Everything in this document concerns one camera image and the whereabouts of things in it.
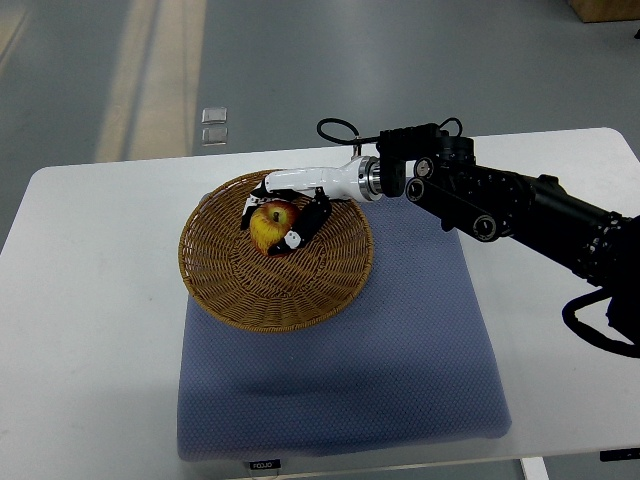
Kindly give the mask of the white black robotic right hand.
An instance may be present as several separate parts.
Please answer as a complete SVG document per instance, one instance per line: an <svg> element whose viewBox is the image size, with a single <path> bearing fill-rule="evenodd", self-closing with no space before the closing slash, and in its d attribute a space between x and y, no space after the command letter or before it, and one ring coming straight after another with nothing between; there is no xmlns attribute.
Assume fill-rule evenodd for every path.
<svg viewBox="0 0 640 480"><path fill-rule="evenodd" d="M288 255L304 248L322 229L332 212L334 201L373 202L382 197L379 159L356 156L342 167L314 167L278 170L266 175L250 192L241 218L247 229L254 213L275 200L294 200L306 196L304 206L283 238L270 246L270 257Z"/></svg>

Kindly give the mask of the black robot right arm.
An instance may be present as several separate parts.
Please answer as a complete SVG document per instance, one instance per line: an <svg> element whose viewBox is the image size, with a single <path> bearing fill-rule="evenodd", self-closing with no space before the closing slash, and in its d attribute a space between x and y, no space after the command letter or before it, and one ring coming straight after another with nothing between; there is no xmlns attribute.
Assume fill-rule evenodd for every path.
<svg viewBox="0 0 640 480"><path fill-rule="evenodd" d="M474 142L444 124L383 130L364 190L406 198L480 242L510 237L572 271L595 291L569 301L565 325L596 348L639 355L639 220L569 195L550 175L480 166Z"/></svg>

